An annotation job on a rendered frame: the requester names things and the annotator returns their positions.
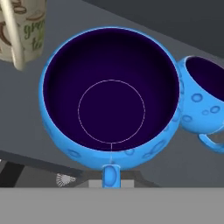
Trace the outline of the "white ribbed round object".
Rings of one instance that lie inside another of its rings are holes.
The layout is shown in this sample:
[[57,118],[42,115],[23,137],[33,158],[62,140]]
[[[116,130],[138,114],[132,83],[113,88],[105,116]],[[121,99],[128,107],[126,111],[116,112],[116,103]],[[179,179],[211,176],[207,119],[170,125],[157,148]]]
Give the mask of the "white ribbed round object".
[[65,174],[57,174],[56,175],[56,184],[58,187],[66,186],[70,183],[73,183],[76,181],[75,177],[71,177]]

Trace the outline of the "large blue dotted mug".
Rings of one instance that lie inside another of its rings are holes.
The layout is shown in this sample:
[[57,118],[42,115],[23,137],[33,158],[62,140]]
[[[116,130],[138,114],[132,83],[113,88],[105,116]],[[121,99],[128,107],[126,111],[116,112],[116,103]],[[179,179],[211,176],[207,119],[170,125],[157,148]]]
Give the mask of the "large blue dotted mug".
[[176,60],[154,38],[99,27],[61,44],[38,86],[43,124],[72,160],[118,188],[121,172],[154,158],[181,117],[184,84]]

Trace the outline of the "beige printed mug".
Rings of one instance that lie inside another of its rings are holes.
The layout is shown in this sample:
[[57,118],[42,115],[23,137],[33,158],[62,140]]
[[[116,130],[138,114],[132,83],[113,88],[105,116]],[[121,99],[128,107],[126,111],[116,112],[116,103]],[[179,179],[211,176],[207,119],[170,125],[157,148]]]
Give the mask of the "beige printed mug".
[[17,70],[43,52],[47,0],[0,0],[0,60]]

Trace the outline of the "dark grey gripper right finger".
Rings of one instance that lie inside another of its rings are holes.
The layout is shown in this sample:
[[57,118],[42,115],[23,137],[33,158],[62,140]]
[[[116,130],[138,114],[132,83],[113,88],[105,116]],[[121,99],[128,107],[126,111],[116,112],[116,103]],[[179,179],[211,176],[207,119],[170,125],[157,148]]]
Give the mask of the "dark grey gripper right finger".
[[149,188],[158,187],[157,184],[146,180],[140,171],[122,171],[121,187],[123,188]]

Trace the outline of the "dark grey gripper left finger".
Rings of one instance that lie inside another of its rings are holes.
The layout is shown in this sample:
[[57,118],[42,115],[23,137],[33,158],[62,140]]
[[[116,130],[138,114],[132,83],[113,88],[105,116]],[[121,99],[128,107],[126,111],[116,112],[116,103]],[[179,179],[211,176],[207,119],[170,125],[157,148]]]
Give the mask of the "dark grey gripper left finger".
[[100,171],[84,171],[75,181],[75,187],[101,188],[102,173]]

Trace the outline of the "small blue dotted mug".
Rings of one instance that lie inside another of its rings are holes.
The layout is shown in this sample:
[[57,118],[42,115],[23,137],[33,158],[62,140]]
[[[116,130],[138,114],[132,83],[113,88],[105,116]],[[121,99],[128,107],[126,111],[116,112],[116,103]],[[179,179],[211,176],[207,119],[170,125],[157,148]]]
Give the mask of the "small blue dotted mug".
[[224,154],[224,143],[209,135],[224,131],[224,67],[200,56],[178,62],[184,93],[181,126],[198,135],[211,151]]

